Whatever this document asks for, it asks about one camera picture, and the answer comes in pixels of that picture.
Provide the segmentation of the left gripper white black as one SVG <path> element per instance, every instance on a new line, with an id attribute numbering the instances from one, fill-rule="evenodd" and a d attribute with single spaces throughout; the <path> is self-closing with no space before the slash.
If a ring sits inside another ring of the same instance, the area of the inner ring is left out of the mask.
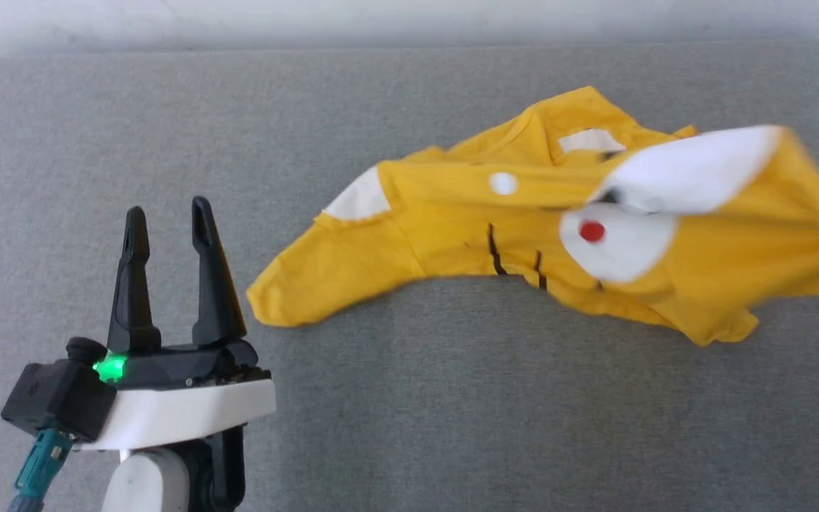
<path id="1" fill-rule="evenodd" d="M 160 348 L 146 278 L 149 231 L 145 211 L 134 206 L 124 224 L 107 334 L 113 353 L 94 366 L 117 395 L 100 436 L 79 444 L 81 451 L 132 451 L 206 438 L 277 410 L 269 370 L 259 367 L 247 341 L 235 340 L 246 335 L 246 324 L 209 200 L 195 196 L 191 212 L 199 256 L 195 346 Z"/>

